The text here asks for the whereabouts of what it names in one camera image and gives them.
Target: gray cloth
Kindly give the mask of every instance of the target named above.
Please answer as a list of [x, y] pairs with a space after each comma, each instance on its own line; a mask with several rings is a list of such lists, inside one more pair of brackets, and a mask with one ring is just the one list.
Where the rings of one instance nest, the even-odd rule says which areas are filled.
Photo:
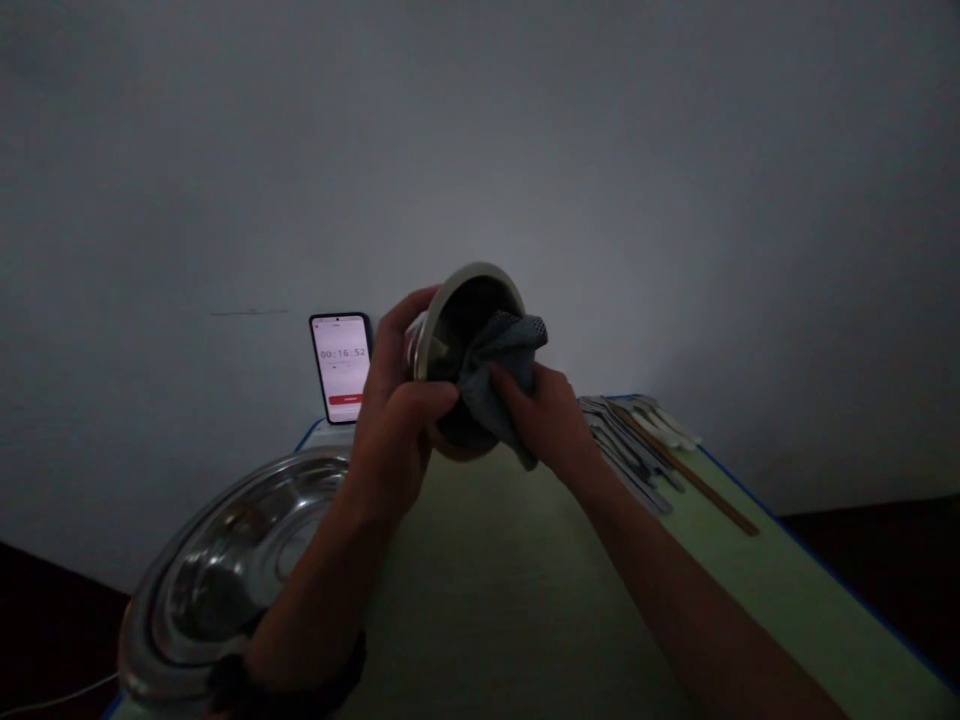
[[520, 390], [533, 394], [533, 358], [547, 344], [547, 328], [534, 315], [517, 317], [498, 312], [483, 326], [464, 356], [457, 386], [474, 419], [517, 453], [527, 470], [537, 466], [513, 426], [510, 413], [490, 382], [494, 362], [516, 380]]

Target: metal bowl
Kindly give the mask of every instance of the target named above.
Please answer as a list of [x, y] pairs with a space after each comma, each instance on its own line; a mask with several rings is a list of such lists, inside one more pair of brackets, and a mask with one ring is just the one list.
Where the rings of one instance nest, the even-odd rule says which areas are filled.
[[288, 455], [201, 510], [140, 581], [120, 630], [120, 682], [142, 701], [202, 697], [228, 643], [270, 607], [347, 472], [348, 447]]
[[[407, 330], [410, 378], [455, 383], [467, 348], [498, 311], [518, 316], [525, 312], [519, 291], [503, 270], [477, 262], [451, 275], [427, 312]], [[498, 442], [462, 400], [427, 432], [437, 450], [454, 460], [479, 457]]]

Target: smartphone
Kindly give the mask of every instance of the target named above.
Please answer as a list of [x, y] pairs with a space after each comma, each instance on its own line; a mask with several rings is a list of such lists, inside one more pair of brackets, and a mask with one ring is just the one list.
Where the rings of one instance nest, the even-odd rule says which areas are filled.
[[327, 422], [355, 423], [370, 370], [370, 318], [363, 313], [313, 315], [310, 333]]

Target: hand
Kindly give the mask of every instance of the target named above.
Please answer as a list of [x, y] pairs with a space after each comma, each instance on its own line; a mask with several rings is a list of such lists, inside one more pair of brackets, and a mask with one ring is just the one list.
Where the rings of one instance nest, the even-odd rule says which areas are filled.
[[380, 321], [341, 491], [368, 518], [399, 520], [413, 507], [432, 449], [424, 429], [460, 396], [452, 383], [406, 381], [404, 334], [438, 289], [411, 293]]
[[534, 363], [533, 397], [524, 395], [501, 367], [491, 367], [491, 378], [523, 444], [561, 482], [569, 487], [588, 476], [595, 463], [603, 465], [566, 375]]

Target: wooden chopstick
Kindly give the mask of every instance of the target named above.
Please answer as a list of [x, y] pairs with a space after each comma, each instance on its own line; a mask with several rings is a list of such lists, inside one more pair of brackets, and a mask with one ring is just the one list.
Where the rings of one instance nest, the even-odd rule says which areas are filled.
[[707, 498], [707, 500], [712, 502], [720, 510], [720, 512], [730, 518], [737, 525], [737, 527], [751, 537], [760, 534], [760, 530], [756, 525], [747, 520], [747, 518], [745, 518], [739, 510], [728, 503], [723, 496], [720, 495], [720, 493], [707, 485], [707, 483], [705, 483], [693, 470], [680, 462], [670, 452], [666, 445], [640, 427], [640, 424], [633, 419], [633, 416], [626, 410], [626, 408], [620, 407], [616, 403], [609, 400], [607, 401], [607, 405], [610, 406], [610, 409], [618, 418], [623, 420], [623, 422], [625, 422], [631, 430], [643, 438], [645, 443], [656, 450], [660, 455], [663, 455], [665, 460], [667, 460], [681, 475], [689, 480], [690, 484], [699, 490], [700, 493]]

